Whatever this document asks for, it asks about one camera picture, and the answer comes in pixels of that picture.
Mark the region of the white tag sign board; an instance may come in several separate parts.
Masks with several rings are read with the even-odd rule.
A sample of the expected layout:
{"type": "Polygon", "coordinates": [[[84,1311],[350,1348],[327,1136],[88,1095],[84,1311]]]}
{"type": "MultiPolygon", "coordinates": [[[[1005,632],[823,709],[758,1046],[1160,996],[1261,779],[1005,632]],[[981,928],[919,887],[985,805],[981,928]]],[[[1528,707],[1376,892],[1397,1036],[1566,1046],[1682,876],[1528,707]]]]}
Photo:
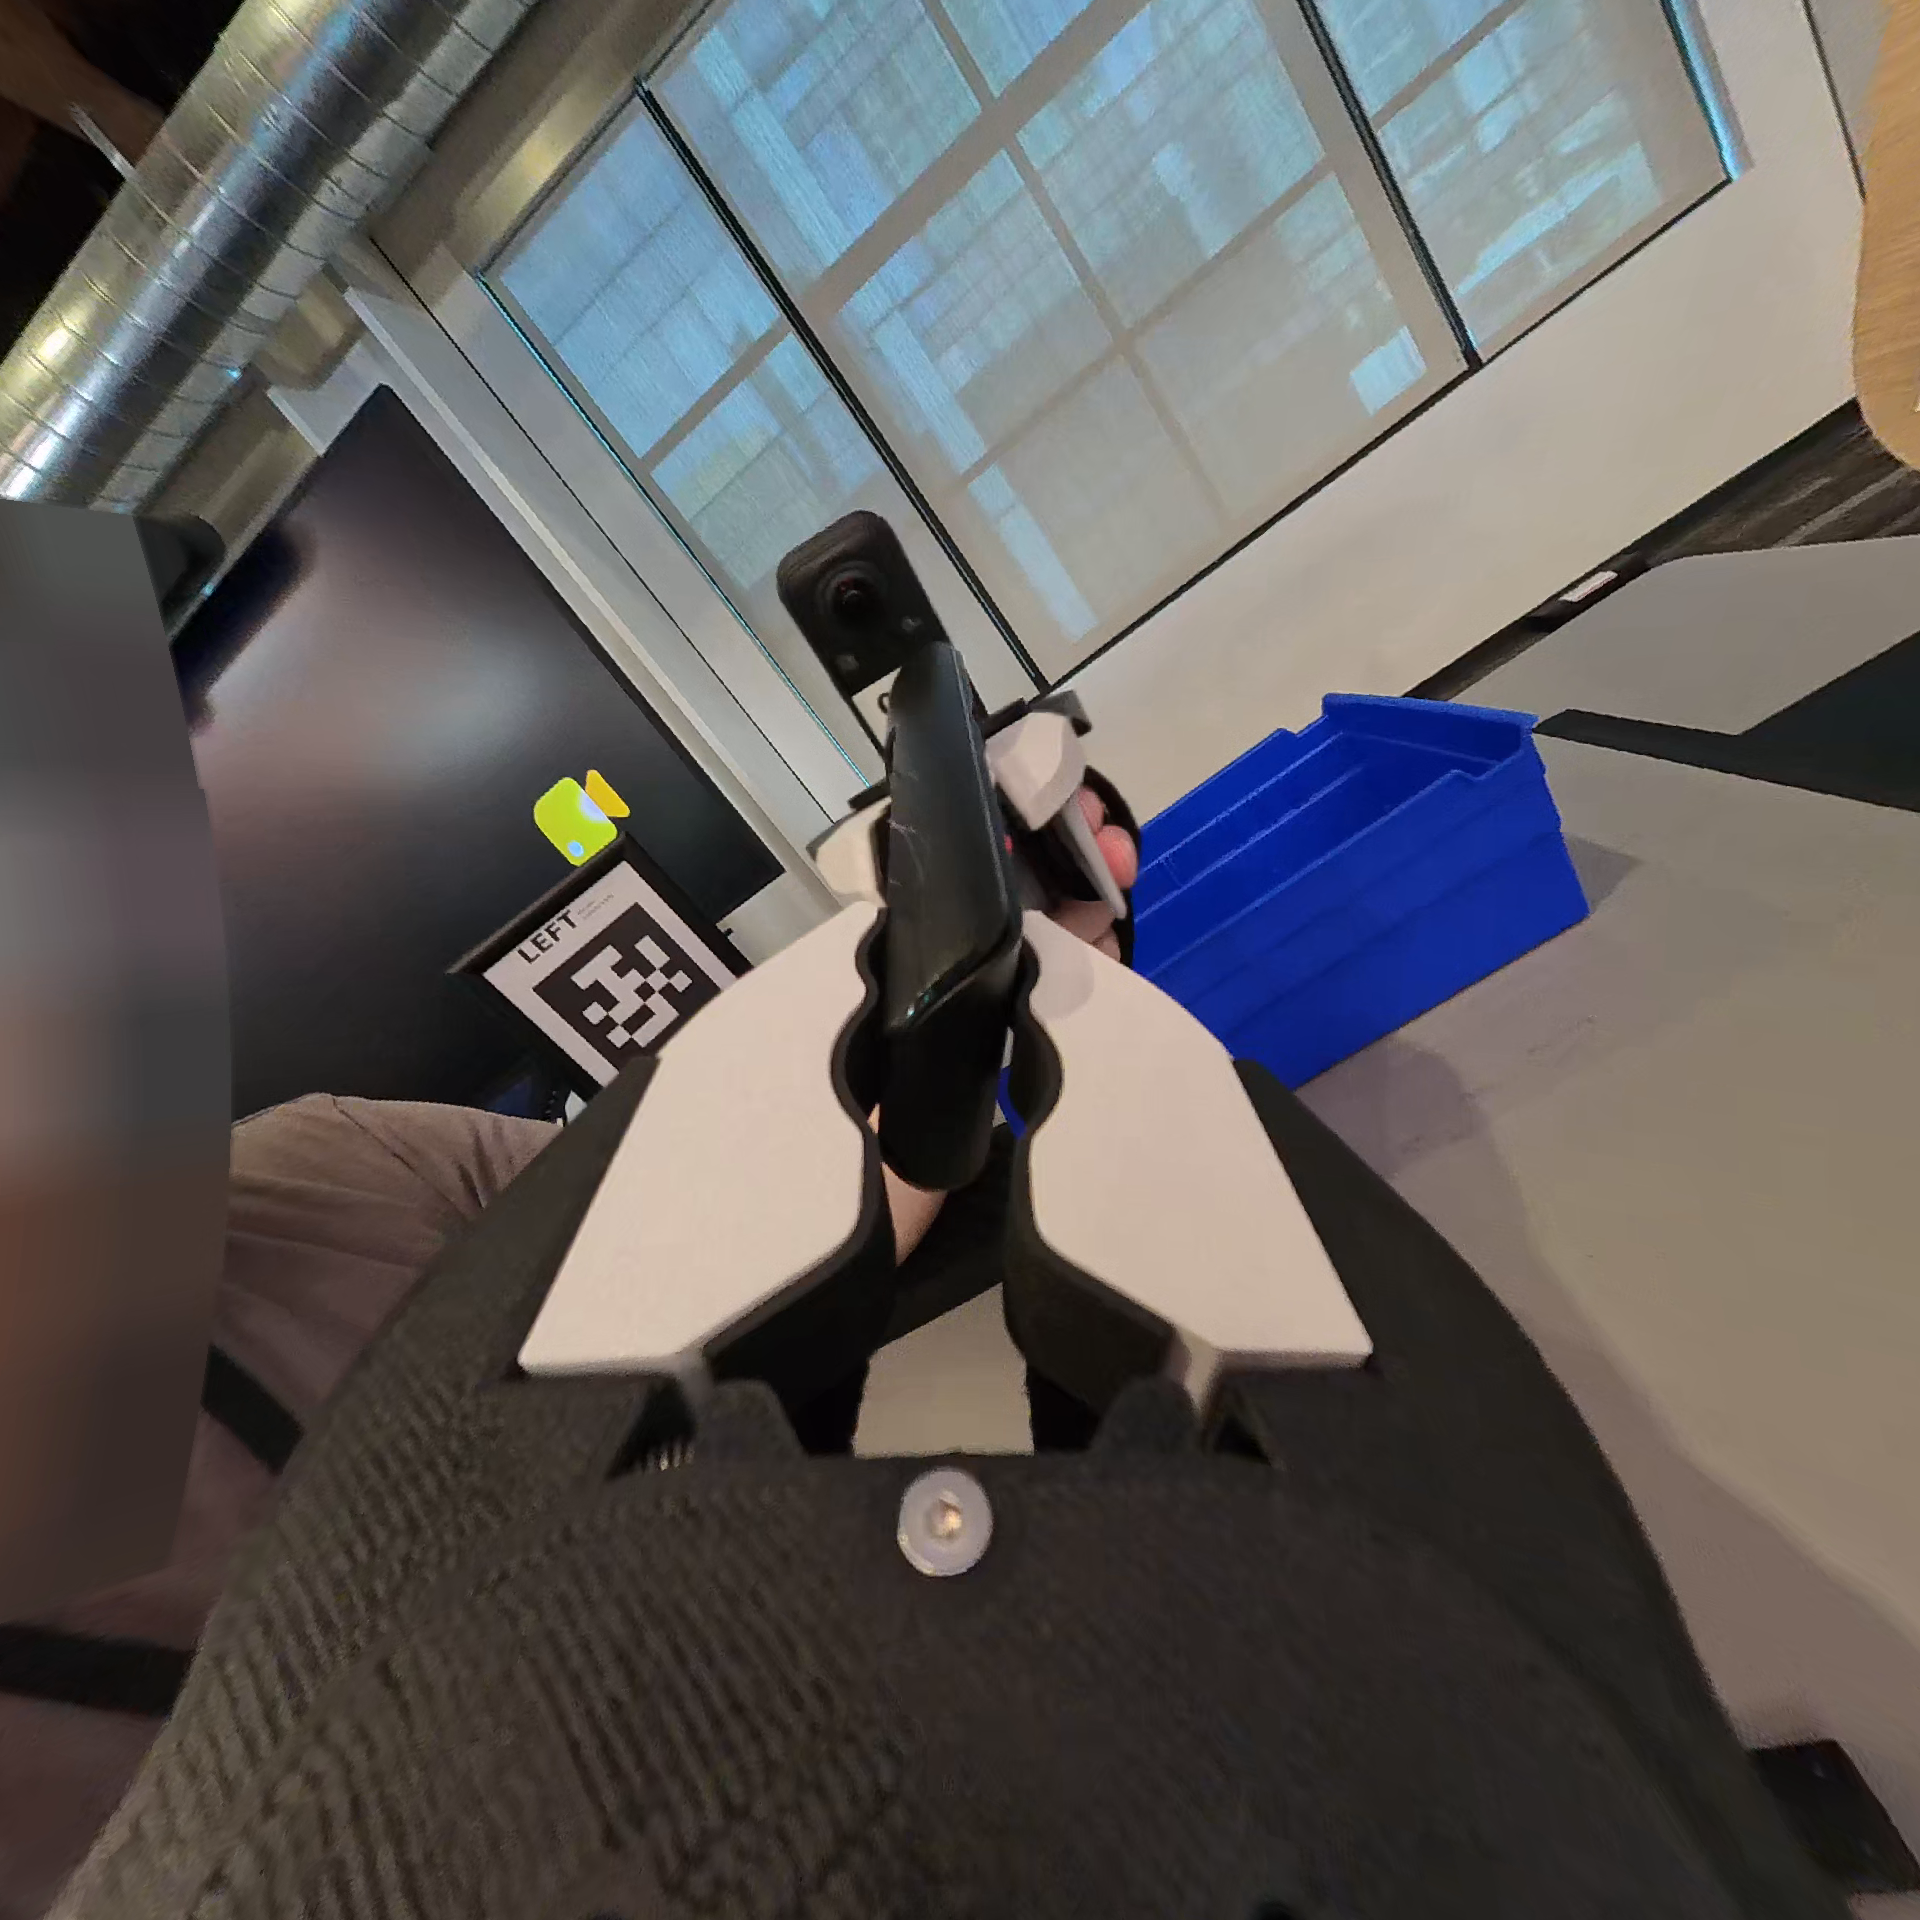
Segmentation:
{"type": "Polygon", "coordinates": [[[525,1027],[544,1069],[580,1099],[650,1063],[750,971],[624,831],[448,966],[494,1014],[525,1027]]]}

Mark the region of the black mat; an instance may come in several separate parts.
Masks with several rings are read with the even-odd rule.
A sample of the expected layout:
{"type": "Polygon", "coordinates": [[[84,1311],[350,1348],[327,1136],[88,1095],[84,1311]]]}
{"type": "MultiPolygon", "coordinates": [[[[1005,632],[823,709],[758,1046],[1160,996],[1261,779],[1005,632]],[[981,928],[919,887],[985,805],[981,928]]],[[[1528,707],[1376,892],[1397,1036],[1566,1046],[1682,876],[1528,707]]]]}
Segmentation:
{"type": "Polygon", "coordinates": [[[1918,635],[1738,734],[1568,709],[1535,735],[1880,808],[1918,812],[1918,635]]]}

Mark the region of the person's left hand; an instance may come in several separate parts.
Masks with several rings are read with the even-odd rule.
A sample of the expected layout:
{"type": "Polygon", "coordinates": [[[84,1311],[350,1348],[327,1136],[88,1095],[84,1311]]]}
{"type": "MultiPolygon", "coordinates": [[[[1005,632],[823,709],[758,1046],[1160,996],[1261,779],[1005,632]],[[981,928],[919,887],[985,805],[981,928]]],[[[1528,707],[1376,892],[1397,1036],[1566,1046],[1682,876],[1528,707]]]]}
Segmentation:
{"type": "Polygon", "coordinates": [[[1082,881],[1092,896],[1066,901],[1060,919],[1085,944],[1119,958],[1122,951],[1130,951],[1136,936],[1138,840],[1089,790],[1073,797],[1066,822],[1073,857],[1082,865],[1082,881]]]}

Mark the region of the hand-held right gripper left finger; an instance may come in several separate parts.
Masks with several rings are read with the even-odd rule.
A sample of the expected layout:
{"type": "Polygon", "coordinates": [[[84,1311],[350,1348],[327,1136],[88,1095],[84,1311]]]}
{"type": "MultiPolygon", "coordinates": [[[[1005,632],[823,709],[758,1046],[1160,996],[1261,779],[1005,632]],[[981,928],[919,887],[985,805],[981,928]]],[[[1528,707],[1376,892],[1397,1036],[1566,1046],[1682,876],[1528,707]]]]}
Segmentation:
{"type": "Polygon", "coordinates": [[[812,1400],[871,1355],[896,1248],[850,1060],[877,931],[877,909],[840,909],[661,1049],[524,1373],[761,1381],[812,1400]]]}

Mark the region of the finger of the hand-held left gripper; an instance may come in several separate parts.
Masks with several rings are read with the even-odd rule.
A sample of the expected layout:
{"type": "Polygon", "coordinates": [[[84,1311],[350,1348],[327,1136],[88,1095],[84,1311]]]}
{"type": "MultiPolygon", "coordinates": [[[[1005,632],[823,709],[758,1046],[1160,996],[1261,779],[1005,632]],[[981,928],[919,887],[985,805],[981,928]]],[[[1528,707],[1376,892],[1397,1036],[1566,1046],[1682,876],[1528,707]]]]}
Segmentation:
{"type": "Polygon", "coordinates": [[[1085,771],[1082,731],[1063,710],[1025,710],[989,735],[989,776],[1018,829],[1046,829],[1085,771]]]}
{"type": "Polygon", "coordinates": [[[866,803],[806,843],[806,859],[840,905],[885,905],[892,803],[866,803]]]}

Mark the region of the instruction sheet on stand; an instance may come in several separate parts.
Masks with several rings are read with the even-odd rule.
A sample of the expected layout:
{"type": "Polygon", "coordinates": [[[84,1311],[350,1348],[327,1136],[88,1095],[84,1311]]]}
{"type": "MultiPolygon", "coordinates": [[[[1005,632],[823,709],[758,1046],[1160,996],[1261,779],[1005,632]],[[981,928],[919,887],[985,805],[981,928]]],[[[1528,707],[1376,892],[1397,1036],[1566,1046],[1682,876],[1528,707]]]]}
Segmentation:
{"type": "Polygon", "coordinates": [[[1916,292],[1861,289],[1854,315],[1854,374],[1861,415],[1902,465],[1918,471],[1916,292]]]}

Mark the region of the blue plastic bin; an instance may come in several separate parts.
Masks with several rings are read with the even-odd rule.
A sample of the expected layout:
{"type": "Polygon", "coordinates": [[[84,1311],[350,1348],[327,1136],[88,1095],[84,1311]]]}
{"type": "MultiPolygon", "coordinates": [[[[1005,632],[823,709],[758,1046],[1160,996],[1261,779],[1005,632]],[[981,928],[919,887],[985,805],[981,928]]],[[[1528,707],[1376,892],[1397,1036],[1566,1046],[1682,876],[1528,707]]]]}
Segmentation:
{"type": "Polygon", "coordinates": [[[1590,913],[1521,710],[1328,694],[1141,828],[1136,968],[1288,1088],[1590,913]]]}

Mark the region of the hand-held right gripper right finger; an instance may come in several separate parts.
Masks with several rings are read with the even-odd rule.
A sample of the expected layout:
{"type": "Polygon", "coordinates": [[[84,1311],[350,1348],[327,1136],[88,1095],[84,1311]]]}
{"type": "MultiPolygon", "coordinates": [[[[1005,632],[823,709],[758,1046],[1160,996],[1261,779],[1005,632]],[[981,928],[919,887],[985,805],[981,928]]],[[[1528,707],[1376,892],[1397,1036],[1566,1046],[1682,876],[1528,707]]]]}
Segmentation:
{"type": "Polygon", "coordinates": [[[1144,1379],[1356,1369],[1359,1313],[1230,1051],[1141,974],[1024,919],[1015,1343],[1082,1405],[1144,1379]]]}

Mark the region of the black remote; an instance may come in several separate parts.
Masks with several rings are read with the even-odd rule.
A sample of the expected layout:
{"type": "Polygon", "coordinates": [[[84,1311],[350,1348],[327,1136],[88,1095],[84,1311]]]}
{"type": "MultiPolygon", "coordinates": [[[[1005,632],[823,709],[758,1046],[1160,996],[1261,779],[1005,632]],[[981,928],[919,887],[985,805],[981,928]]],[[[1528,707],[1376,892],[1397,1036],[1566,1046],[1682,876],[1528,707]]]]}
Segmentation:
{"type": "Polygon", "coordinates": [[[857,948],[872,996],[855,1022],[855,1104],[904,1184],[956,1190],[983,1171],[1015,1016],[1024,901],[976,694],[930,640],[892,688],[880,919],[857,948]]]}

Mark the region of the person's torso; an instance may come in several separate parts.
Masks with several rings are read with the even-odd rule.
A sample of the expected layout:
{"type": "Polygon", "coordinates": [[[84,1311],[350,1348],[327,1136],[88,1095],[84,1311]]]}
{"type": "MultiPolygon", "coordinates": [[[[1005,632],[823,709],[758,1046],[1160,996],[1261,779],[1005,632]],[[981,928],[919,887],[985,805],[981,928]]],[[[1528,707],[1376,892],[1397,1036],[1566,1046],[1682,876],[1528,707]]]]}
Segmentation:
{"type": "Polygon", "coordinates": [[[559,1132],[357,1095],[302,1095],[237,1119],[208,1355],[306,1429],[440,1248],[559,1132]]]}

